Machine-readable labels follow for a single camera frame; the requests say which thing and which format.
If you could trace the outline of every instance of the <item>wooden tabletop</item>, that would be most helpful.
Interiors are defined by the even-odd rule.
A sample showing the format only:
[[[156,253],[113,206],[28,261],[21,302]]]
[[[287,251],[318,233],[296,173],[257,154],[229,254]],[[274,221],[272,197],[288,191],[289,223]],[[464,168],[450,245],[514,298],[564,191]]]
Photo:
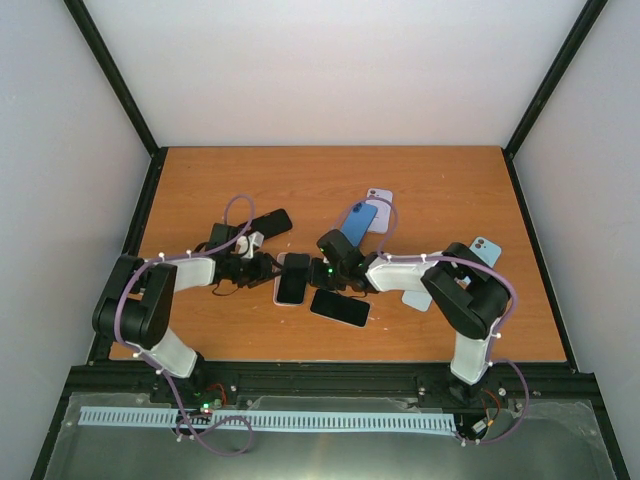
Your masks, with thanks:
[[[398,230],[385,250],[430,253],[483,236],[502,247],[496,270],[515,285],[520,306],[502,330],[494,357],[564,361],[533,251],[498,147],[171,148],[140,255],[182,253],[208,240],[228,200],[251,195],[257,215],[284,208],[293,229],[263,251],[309,253],[340,212],[371,187],[393,191]],[[239,201],[230,223],[247,219]],[[361,249],[375,250],[367,234]],[[231,291],[223,284],[220,292]],[[273,282],[228,297],[196,288],[174,296],[171,328],[210,360],[447,361],[454,330],[432,304],[426,313],[401,302],[402,292],[371,295],[365,328],[273,303]],[[114,346],[111,358],[130,357]]]

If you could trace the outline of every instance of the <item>light blue cable tray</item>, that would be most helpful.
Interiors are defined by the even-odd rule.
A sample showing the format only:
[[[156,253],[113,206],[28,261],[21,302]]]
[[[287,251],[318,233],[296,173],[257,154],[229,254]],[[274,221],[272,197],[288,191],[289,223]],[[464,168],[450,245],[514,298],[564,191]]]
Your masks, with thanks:
[[[455,431],[448,413],[343,413],[268,412],[218,410],[211,418],[192,421],[205,429],[228,416],[243,416],[258,432],[347,433],[396,432],[450,436]],[[105,427],[175,428],[179,411],[171,408],[81,407],[78,425]],[[246,430],[238,420],[220,425],[221,430]]]

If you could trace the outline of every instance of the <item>white wall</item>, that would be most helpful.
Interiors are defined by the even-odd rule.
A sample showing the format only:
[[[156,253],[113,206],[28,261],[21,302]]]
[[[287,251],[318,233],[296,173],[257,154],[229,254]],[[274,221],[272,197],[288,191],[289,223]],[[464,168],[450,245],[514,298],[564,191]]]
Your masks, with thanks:
[[[516,156],[580,368],[640,478],[640,3],[609,2]]]
[[[583,5],[87,1],[163,145],[505,145]]]
[[[29,478],[148,162],[62,1],[0,15],[0,465]]]

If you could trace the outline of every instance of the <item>black metal frame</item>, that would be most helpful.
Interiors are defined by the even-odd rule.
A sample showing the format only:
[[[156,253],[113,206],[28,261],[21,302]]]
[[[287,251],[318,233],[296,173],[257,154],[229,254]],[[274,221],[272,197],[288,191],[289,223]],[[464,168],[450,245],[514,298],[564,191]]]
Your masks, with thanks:
[[[581,399],[591,402],[616,475],[618,478],[624,479],[629,478],[629,474],[596,379],[592,374],[582,374],[577,371],[578,366],[513,164],[516,153],[606,3],[607,0],[586,1],[511,140],[503,149],[503,154],[567,357],[567,363],[523,364],[521,369],[527,378],[530,390],[539,392],[543,398]],[[84,2],[82,0],[65,0],[65,4],[151,157],[151,164],[123,247],[124,253],[135,255],[138,253],[142,241],[168,149],[157,146]],[[172,401],[163,382],[148,366],[136,361],[109,360],[111,345],[110,340],[96,336],[87,365],[71,368],[32,479],[43,478],[45,475],[68,399],[72,393],[147,392],[151,393],[152,399],[157,401]],[[441,382],[445,376],[447,364],[444,363],[299,364],[207,361],[204,368],[217,378],[224,379],[225,384],[237,386],[234,393],[228,393],[229,400],[239,402],[239,404],[247,399],[263,395],[413,396],[418,399],[420,406],[442,408],[444,411],[455,414],[475,412],[479,409],[477,405],[461,406],[450,398],[440,395],[439,392],[442,392],[443,389],[441,385],[436,385],[436,382]],[[522,393],[522,386],[517,376],[508,366],[494,366],[491,369],[490,382],[493,382],[495,387],[504,386],[515,395]],[[418,393],[420,387],[425,389],[422,395]]]

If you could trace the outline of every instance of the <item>blue smartphone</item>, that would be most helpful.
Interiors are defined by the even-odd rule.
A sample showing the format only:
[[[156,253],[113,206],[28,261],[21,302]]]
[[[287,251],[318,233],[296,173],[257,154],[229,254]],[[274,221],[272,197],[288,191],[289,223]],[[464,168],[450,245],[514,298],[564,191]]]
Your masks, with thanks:
[[[340,231],[344,233],[351,245],[354,247],[360,245],[369,225],[376,217],[376,213],[378,213],[378,207],[368,203],[358,203],[351,209],[342,227],[340,227]]]

